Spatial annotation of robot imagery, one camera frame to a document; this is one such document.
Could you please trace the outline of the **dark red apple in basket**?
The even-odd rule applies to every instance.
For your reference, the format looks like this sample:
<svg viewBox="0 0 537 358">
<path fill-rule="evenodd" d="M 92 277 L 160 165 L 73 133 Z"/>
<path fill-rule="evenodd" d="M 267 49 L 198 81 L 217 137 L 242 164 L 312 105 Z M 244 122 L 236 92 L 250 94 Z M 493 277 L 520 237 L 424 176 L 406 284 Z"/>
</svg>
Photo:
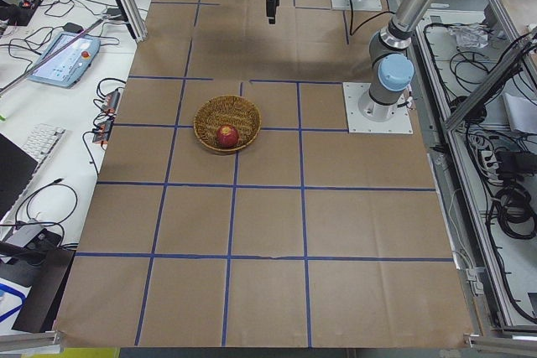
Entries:
<svg viewBox="0 0 537 358">
<path fill-rule="evenodd" d="M 216 142 L 221 148 L 235 148 L 239 141 L 238 130 L 233 125 L 221 125 L 216 131 Z"/>
</svg>

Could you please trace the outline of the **blue teach pendant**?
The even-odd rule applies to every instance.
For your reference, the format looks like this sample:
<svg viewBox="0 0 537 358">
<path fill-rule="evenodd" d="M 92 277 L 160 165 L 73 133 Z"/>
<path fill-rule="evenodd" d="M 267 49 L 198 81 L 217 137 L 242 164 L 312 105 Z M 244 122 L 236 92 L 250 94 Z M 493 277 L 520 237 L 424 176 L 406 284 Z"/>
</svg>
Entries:
<svg viewBox="0 0 537 358">
<path fill-rule="evenodd" d="M 60 48 L 64 49 L 43 64 L 29 76 L 29 80 L 62 88 L 72 87 L 85 74 L 101 48 L 98 37 L 85 35 L 76 41 L 76 35 L 69 32 L 59 33 L 37 63 L 46 59 Z"/>
</svg>

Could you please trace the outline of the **woven wicker basket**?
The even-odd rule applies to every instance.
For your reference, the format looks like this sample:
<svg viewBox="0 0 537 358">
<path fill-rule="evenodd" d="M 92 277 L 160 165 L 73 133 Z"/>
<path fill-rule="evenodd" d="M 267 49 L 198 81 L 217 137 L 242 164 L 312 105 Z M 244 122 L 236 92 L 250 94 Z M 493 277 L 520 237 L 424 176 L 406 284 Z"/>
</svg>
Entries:
<svg viewBox="0 0 537 358">
<path fill-rule="evenodd" d="M 216 96 L 196 112 L 193 128 L 203 146 L 215 153 L 234 153 L 249 146 L 261 129 L 259 109 L 242 96 Z"/>
</svg>

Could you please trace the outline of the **white keyboard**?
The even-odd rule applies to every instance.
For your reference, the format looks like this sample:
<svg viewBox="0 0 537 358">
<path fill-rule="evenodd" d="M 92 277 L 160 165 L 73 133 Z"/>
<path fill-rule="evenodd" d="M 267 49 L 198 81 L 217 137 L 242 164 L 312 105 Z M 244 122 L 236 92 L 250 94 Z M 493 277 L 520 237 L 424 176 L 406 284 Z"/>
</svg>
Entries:
<svg viewBox="0 0 537 358">
<path fill-rule="evenodd" d="M 32 157 L 39 167 L 51 155 L 64 134 L 63 127 L 40 123 L 33 128 L 22 150 Z"/>
</svg>

